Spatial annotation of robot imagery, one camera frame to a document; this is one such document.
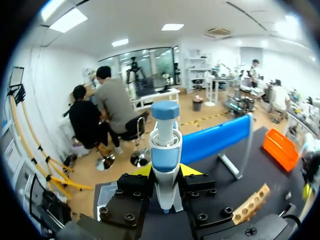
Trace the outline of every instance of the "glass partition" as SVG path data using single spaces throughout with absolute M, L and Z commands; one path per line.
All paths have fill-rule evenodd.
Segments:
M 141 67 L 144 75 L 154 80 L 155 88 L 162 88 L 166 81 L 163 74 L 169 74 L 175 80 L 174 56 L 171 47 L 159 47 L 126 52 L 117 56 L 109 57 L 99 62 L 100 66 L 110 66 L 112 76 L 119 76 L 124 83 L 127 82 L 127 71 L 131 69 L 132 57 Z
M 181 82 L 181 75 L 180 75 L 180 49 L 179 46 L 175 46 L 173 48 L 173 61 L 174 61 L 174 84 L 180 84 Z

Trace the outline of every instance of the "wooden block with holes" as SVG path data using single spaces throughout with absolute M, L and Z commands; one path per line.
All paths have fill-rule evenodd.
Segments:
M 266 198 L 270 194 L 270 189 L 265 183 L 259 191 L 251 195 L 240 207 L 233 211 L 233 222 L 238 225 L 247 221 L 255 212 L 266 203 Z

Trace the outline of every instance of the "ceiling light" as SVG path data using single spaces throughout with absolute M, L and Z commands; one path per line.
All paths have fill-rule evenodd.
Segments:
M 178 31 L 184 26 L 184 24 L 166 24 L 161 31 Z
M 41 16 L 43 21 L 47 21 L 48 18 L 57 10 L 57 8 L 64 2 L 65 0 L 51 0 L 46 5 L 44 5 L 41 10 Z
M 112 46 L 118 47 L 118 46 L 125 45 L 125 44 L 128 44 L 128 43 L 129 43 L 129 40 L 128 40 L 128 38 L 126 38 L 126 39 L 122 39 L 122 40 L 119 40 L 119 41 L 114 41 L 112 43 Z
M 291 25 L 298 25 L 298 19 L 295 16 L 287 15 L 285 20 Z
M 74 8 L 60 17 L 49 28 L 61 33 L 65 33 L 87 19 L 88 18 L 83 15 L 82 12 L 80 12 L 77 8 Z
M 262 40 L 262 41 L 261 41 L 261 46 L 262 46 L 263 48 L 266 48 L 266 47 L 268 46 L 268 41 L 267 41 L 267 40 Z

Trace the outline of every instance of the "cable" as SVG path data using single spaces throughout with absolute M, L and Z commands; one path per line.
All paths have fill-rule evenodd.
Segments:
M 288 214 L 288 215 L 285 215 L 282 217 L 283 219 L 292 219 L 293 221 L 295 221 L 296 225 L 298 226 L 298 228 L 301 227 L 301 221 L 300 219 L 295 216 L 295 215 L 292 215 L 292 214 Z
M 47 30 L 45 31 L 45 34 L 43 36 L 43 39 L 42 39 L 42 42 L 41 42 L 41 45 L 43 45 L 43 42 L 45 40 L 45 37 L 46 37 L 46 34 L 47 34 Z M 35 85 L 36 85 L 36 82 L 37 82 L 37 78 L 33 76 L 33 67 L 32 67 L 32 53 L 33 53 L 33 48 L 30 49 L 30 55 L 29 55 L 29 68 L 30 68 L 30 79 L 31 79 L 31 86 L 32 86 L 32 90 L 33 90 L 33 95 L 34 95 L 34 98 L 35 98 L 35 105 L 36 105 L 36 108 L 37 108 L 37 111 L 39 113 L 39 116 L 40 116 L 40 120 L 42 121 L 42 125 L 44 127 L 44 130 L 46 131 L 48 137 L 50 138 L 51 142 L 52 142 L 52 145 L 56 151 L 56 153 L 58 154 L 58 156 L 60 157 L 60 160 L 63 162 L 63 157 L 60 155 L 60 152 L 58 151 L 58 146 L 57 146 L 57 142 L 55 140 L 53 140 L 52 138 L 52 135 L 50 133 L 50 131 L 48 130 L 47 126 L 44 124 L 45 120 L 44 120 L 44 117 L 42 115 L 42 112 L 40 110 L 40 107 L 39 107 L 39 104 L 38 104 L 38 101 L 37 101 L 37 95 L 36 95 L 36 89 L 35 89 Z M 42 47 L 40 48 L 39 50 L 39 53 L 38 53 L 38 59 L 37 59 L 37 62 L 36 62 L 36 66 L 35 66 L 35 73 L 37 73 L 37 70 L 38 70 L 38 65 L 39 65 L 39 59 L 40 59 L 40 55 L 41 55 L 41 52 L 42 52 Z

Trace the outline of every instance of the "trash bin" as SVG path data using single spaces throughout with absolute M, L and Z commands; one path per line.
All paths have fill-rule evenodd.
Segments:
M 200 112 L 201 111 L 201 106 L 202 106 L 203 101 L 192 101 L 192 109 L 195 112 Z

